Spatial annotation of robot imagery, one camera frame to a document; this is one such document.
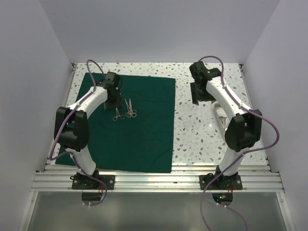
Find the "steel instrument tray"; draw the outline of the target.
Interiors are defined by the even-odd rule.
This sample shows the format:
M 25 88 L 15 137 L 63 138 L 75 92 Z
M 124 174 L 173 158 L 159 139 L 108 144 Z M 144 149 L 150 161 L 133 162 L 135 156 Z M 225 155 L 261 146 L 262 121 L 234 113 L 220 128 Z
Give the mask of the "steel instrument tray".
M 228 129 L 230 119 L 228 118 L 226 112 L 223 110 L 223 108 L 220 106 L 219 103 L 214 104 L 214 116 L 216 118 L 216 121 L 218 123 L 218 127 L 220 129 L 220 132 L 223 137 L 225 137 L 225 133 Z

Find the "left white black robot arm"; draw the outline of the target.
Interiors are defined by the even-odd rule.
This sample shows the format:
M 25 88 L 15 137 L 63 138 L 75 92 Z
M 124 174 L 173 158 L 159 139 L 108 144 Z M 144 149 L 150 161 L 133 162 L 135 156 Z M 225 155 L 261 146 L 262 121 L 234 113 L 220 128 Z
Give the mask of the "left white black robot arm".
M 75 103 L 69 107 L 59 107 L 56 111 L 54 127 L 54 144 L 49 154 L 50 160 L 56 160 L 63 155 L 69 155 L 77 167 L 73 181 L 84 184 L 89 189 L 95 189 L 103 184 L 93 161 L 88 143 L 90 127 L 88 119 L 101 105 L 106 110 L 122 106 L 122 77 L 108 72 L 103 79 L 96 82 Z

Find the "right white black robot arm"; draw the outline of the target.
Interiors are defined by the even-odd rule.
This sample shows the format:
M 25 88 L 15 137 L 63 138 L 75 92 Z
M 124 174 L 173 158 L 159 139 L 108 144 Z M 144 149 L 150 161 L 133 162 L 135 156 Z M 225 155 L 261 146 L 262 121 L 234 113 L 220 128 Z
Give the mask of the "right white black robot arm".
M 194 82 L 190 84 L 192 102 L 216 101 L 226 113 L 229 124 L 225 131 L 227 150 L 214 174 L 200 176 L 202 190 L 228 190 L 243 188 L 238 168 L 244 151 L 250 150 L 260 140 L 262 113 L 254 110 L 252 114 L 240 108 L 240 99 L 233 92 L 227 92 L 227 84 L 221 82 L 222 72 L 217 68 L 207 69 L 202 61 L 189 67 Z

